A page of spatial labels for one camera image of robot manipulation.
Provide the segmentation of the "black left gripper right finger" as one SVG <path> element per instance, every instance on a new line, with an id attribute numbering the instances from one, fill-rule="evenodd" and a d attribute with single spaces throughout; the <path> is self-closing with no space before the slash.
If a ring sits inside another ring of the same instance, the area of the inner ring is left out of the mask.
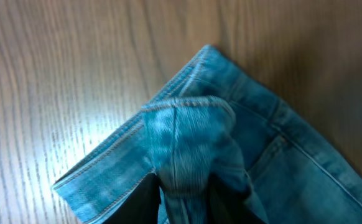
<path id="1" fill-rule="evenodd" d="M 251 194 L 249 187 L 245 191 L 239 192 L 232 189 L 216 175 L 212 175 L 208 183 L 208 223 L 264 224 L 264 221 L 244 203 Z"/>

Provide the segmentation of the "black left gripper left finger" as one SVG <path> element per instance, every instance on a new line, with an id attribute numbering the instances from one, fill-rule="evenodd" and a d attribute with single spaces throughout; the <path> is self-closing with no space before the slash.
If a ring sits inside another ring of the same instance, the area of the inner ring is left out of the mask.
<path id="1" fill-rule="evenodd" d="M 157 224 L 160 204 L 159 179 L 150 173 L 103 224 Z"/>

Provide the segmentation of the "light blue denim jeans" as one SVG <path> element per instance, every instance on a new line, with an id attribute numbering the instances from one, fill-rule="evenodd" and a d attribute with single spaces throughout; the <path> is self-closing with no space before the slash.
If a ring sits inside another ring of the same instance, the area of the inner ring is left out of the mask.
<path id="1" fill-rule="evenodd" d="M 54 191 L 103 223 L 143 178 L 159 179 L 158 223 L 208 223 L 219 177 L 265 223 L 362 223 L 362 179 L 285 101 L 204 46 Z"/>

